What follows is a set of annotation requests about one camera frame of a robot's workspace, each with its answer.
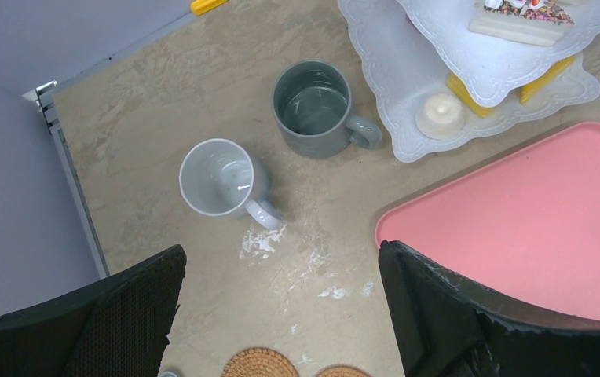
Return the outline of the white small cup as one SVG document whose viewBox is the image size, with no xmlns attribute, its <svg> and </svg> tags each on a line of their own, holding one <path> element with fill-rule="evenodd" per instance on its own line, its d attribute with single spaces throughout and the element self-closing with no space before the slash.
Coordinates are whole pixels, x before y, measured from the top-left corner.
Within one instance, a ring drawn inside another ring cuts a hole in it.
<svg viewBox="0 0 600 377">
<path fill-rule="evenodd" d="M 178 183 L 184 201 L 199 214 L 248 214 L 269 230 L 282 225 L 282 216 L 269 201 L 269 174 L 234 141 L 212 138 L 194 146 L 182 161 Z"/>
</svg>

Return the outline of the yellow triangular sprinkle cake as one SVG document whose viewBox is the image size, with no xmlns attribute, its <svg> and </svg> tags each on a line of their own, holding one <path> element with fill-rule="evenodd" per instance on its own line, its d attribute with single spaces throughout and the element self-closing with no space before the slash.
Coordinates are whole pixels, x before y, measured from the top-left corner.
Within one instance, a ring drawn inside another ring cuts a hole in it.
<svg viewBox="0 0 600 377">
<path fill-rule="evenodd" d="M 576 60 L 576 55 L 566 57 L 565 59 L 559 60 L 554 63 L 544 74 L 539 78 L 525 84 L 521 87 L 519 102 L 525 104 L 531 98 L 533 98 L 541 89 L 543 89 L 548 83 L 552 82 L 557 76 L 559 76 L 565 69 L 570 67 Z"/>
</svg>

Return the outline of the pink serving tray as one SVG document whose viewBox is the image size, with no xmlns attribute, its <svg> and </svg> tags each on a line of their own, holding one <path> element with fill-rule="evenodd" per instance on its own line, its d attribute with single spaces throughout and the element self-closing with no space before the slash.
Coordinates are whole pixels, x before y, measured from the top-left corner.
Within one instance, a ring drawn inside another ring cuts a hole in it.
<svg viewBox="0 0 600 377">
<path fill-rule="evenodd" d="M 578 123 L 388 210 L 398 240 L 523 302 L 600 320 L 600 123 Z"/>
</svg>

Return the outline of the white three-tier cake stand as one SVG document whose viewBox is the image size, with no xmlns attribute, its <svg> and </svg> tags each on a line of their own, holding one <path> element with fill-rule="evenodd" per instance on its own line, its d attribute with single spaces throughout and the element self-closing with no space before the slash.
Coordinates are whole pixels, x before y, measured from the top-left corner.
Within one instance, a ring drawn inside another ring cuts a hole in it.
<svg viewBox="0 0 600 377">
<path fill-rule="evenodd" d="M 585 104 L 600 94 L 600 82 L 583 69 L 583 50 L 600 34 L 600 1 L 566 2 L 574 26 L 552 46 L 532 46 L 469 31 L 479 1 L 341 1 L 349 39 L 362 61 L 379 117 L 390 133 L 395 157 L 413 163 L 427 154 L 458 148 L 518 123 L 544 119 L 561 108 Z M 575 62 L 525 104 L 521 87 L 554 63 Z M 430 96 L 448 91 L 454 73 L 471 97 L 494 111 L 466 114 L 455 136 L 422 134 L 415 114 Z"/>
</svg>

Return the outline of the grey mug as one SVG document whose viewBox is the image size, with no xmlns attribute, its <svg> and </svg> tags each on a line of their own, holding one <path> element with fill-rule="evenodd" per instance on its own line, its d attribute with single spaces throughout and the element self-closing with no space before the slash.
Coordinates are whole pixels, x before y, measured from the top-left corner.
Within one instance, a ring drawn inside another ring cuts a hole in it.
<svg viewBox="0 0 600 377">
<path fill-rule="evenodd" d="M 294 152 L 327 159 L 349 145 L 374 150 L 382 131 L 353 110 L 346 77 L 322 60 L 302 60 L 286 68 L 272 94 L 273 116 L 283 139 Z"/>
</svg>

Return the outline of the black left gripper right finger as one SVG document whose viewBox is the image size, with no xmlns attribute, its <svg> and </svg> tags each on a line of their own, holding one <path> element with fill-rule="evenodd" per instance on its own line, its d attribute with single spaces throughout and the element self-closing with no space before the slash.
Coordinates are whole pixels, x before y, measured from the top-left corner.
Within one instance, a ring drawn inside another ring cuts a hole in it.
<svg viewBox="0 0 600 377">
<path fill-rule="evenodd" d="M 407 376 L 600 376 L 600 321 L 534 306 L 399 241 L 379 270 Z"/>
</svg>

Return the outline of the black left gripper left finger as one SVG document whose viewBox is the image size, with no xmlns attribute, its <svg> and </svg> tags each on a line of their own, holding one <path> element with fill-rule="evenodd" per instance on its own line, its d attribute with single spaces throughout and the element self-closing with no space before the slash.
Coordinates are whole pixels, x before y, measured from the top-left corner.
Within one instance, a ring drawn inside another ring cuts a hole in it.
<svg viewBox="0 0 600 377">
<path fill-rule="evenodd" d="M 115 275 L 0 316 L 0 376 L 156 376 L 186 253 L 173 245 Z"/>
</svg>

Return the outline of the yellow rectangular cake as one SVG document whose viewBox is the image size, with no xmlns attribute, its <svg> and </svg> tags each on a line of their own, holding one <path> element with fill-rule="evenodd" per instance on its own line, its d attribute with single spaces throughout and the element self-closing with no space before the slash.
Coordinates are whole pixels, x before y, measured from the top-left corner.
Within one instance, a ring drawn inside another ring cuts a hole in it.
<svg viewBox="0 0 600 377">
<path fill-rule="evenodd" d="M 447 80 L 446 86 L 477 116 L 485 118 L 489 116 L 494 108 L 486 108 L 480 106 L 470 95 L 467 87 L 462 80 L 454 73 L 451 73 Z"/>
</svg>

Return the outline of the white triangular fruit cake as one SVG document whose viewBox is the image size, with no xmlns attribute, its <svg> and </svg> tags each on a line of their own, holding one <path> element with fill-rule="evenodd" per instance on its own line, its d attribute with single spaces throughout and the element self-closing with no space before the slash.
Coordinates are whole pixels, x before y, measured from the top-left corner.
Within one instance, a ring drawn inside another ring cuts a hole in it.
<svg viewBox="0 0 600 377">
<path fill-rule="evenodd" d="M 469 31 L 534 46 L 552 46 L 574 26 L 554 1 L 482 1 Z"/>
</svg>

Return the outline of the white round cake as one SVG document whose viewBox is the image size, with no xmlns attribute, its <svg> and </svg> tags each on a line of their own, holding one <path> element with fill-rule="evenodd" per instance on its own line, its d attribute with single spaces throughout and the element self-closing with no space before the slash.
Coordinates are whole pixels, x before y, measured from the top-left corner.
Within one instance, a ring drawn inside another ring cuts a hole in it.
<svg viewBox="0 0 600 377">
<path fill-rule="evenodd" d="M 466 125 L 466 111 L 462 102 L 451 93 L 437 93 L 428 97 L 415 114 L 419 131 L 434 140 L 455 137 Z"/>
</svg>

